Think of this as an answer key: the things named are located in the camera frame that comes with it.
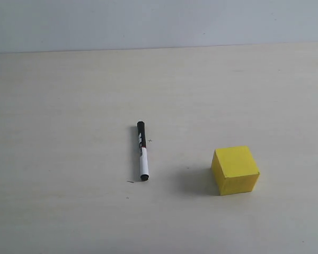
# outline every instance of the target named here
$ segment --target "white table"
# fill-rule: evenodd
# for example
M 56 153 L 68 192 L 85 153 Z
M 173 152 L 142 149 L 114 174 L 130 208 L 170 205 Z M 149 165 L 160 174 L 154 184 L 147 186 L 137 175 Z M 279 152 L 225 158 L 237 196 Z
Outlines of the white table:
M 318 253 L 318 43 L 0 55 L 0 253 Z

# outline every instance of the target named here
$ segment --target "pen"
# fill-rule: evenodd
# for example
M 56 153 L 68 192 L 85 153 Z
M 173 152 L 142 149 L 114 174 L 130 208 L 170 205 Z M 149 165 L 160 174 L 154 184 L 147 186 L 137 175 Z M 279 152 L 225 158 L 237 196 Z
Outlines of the pen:
M 147 150 L 146 150 L 146 138 L 145 138 L 145 123 L 139 121 L 137 123 L 138 137 L 139 137 L 139 152 L 140 152 L 140 178 L 142 181 L 147 181 L 148 163 L 147 163 Z

